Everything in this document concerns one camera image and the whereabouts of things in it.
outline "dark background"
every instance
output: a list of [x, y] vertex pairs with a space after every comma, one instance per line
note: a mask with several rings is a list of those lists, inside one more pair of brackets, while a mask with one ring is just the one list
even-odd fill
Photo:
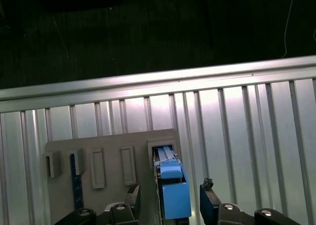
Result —
[[[0, 89], [281, 58], [290, 1], [1, 0]], [[316, 53], [315, 10], [294, 0], [286, 57]]]

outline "blue plastic part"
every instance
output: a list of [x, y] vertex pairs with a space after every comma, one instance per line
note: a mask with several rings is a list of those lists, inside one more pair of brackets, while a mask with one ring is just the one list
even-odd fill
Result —
[[202, 185], [199, 186], [199, 210], [203, 217], [205, 224], [213, 224], [214, 221], [214, 206], [209, 201], [207, 194], [205, 193]]
[[183, 177], [181, 163], [178, 160], [164, 161], [160, 163], [161, 179], [180, 179]]
[[73, 183], [74, 208], [83, 208], [83, 192], [81, 175], [76, 175], [76, 165], [74, 154], [70, 155], [71, 179]]
[[167, 220], [191, 217], [190, 188], [183, 171], [185, 182], [162, 186], [164, 216]]
[[183, 177], [181, 162], [174, 156], [169, 146], [158, 148], [161, 179], [179, 179]]

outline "corrugated metal wall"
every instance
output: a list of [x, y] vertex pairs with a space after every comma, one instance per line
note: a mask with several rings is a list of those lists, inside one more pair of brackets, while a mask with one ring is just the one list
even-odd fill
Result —
[[316, 82], [312, 79], [1, 114], [0, 224], [50, 224], [40, 162], [47, 141], [175, 128], [202, 224], [198, 186], [223, 202], [270, 207], [315, 224]]

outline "gray mounting plate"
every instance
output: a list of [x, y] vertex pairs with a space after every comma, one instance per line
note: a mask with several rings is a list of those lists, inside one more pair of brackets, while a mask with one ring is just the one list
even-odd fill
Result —
[[[158, 225], [157, 192], [151, 169], [152, 155], [149, 154], [150, 148], [160, 143], [172, 144], [181, 159], [179, 137], [173, 129], [48, 142], [43, 166], [47, 172], [52, 224], [74, 210], [69, 155], [79, 152], [80, 156], [75, 156], [76, 166], [80, 169], [77, 172], [83, 171], [81, 179], [86, 208], [101, 214], [108, 204], [123, 202], [128, 185], [137, 182], [141, 185], [140, 223]], [[60, 158], [47, 163], [47, 155], [56, 151], [60, 152]], [[60, 163], [53, 167], [62, 171], [51, 177], [49, 166], [54, 163]]]

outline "silver bolt head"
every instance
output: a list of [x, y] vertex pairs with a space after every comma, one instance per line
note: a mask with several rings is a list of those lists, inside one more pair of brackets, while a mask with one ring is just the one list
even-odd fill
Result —
[[225, 204], [225, 205], [224, 205], [224, 208], [225, 208], [225, 209], [228, 209], [228, 210], [232, 210], [234, 207], [233, 207], [233, 205]]
[[89, 214], [90, 214], [89, 211], [83, 210], [83, 211], [80, 213], [80, 216], [87, 216], [87, 215], [89, 215]]
[[261, 213], [263, 213], [264, 215], [266, 215], [267, 217], [272, 216], [272, 213], [268, 210], [262, 210]]
[[117, 206], [117, 209], [118, 210], [123, 210], [123, 209], [125, 209], [125, 206], [123, 204], [120, 204], [120, 205]]

